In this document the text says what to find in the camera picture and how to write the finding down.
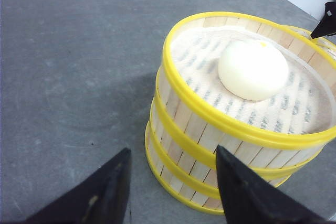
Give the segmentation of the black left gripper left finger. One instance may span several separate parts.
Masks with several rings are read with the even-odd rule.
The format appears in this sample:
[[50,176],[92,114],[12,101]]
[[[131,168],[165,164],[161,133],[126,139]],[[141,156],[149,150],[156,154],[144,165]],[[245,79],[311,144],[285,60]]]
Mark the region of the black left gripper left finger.
[[122,149],[78,186],[27,223],[123,223],[131,181],[131,150]]

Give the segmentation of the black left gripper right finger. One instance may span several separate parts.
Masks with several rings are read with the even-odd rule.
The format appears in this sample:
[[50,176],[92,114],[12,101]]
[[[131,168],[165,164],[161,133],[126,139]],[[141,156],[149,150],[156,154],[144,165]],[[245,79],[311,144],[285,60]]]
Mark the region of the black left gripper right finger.
[[216,148],[216,174],[227,223],[330,223],[268,184],[226,148]]

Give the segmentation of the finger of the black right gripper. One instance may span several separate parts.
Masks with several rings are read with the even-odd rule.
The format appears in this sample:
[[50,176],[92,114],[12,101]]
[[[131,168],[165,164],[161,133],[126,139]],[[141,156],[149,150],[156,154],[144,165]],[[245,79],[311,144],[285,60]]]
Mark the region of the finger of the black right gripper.
[[310,34],[312,39],[333,36],[336,32],[335,2],[325,3],[324,16]]

